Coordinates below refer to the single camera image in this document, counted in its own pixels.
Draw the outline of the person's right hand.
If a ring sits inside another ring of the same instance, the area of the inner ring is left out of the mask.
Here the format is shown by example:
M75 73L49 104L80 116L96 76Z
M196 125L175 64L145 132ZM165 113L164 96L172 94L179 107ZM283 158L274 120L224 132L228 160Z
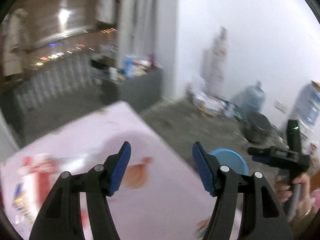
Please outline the person's right hand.
M302 219L311 212L313 202L310 197L310 177L307 173L300 174L291 182L288 182L284 175L277 175L274 190L281 204L290 199L296 201L288 221Z

